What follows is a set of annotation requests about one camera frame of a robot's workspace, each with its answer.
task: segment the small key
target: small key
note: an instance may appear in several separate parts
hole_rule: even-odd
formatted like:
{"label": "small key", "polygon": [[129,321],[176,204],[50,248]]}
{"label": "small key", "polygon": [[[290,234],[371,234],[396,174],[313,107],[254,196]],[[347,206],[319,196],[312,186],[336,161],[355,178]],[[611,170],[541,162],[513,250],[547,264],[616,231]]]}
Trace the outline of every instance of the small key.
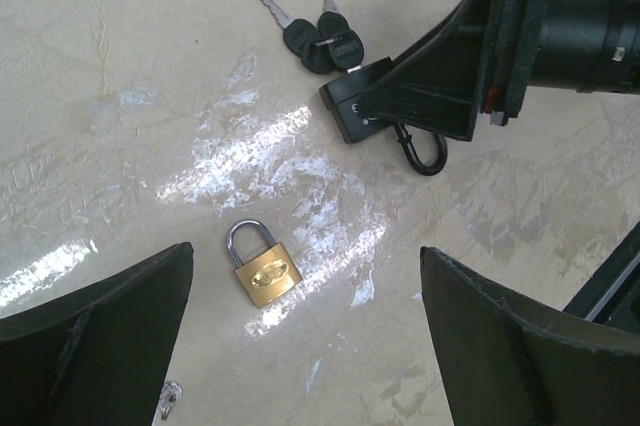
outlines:
{"label": "small key", "polygon": [[324,12],[318,20],[318,30],[329,55],[338,69],[349,70],[359,66],[364,59],[364,44],[349,27],[347,19],[338,12],[334,0],[324,0]]}
{"label": "small key", "polygon": [[284,12],[274,0],[260,0],[283,29],[282,39],[289,51],[300,57],[302,65],[312,73],[327,74],[335,69],[333,59],[327,48],[317,47],[322,36],[313,24],[306,19],[294,19]]}

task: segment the logo on padlock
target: logo on padlock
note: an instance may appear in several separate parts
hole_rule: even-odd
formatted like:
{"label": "logo on padlock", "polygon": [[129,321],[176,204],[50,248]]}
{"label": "logo on padlock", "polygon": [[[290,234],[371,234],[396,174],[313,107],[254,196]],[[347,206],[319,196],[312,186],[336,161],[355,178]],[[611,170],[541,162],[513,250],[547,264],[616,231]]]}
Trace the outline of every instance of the logo on padlock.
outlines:
{"label": "logo on padlock", "polygon": [[[248,225],[262,233],[270,249],[247,264],[242,264],[242,259],[233,245],[233,237],[238,229]],[[227,232],[227,249],[238,266],[236,274],[240,282],[258,308],[265,307],[302,281],[302,276],[284,245],[276,243],[267,227],[260,221],[243,219],[231,226]]]}

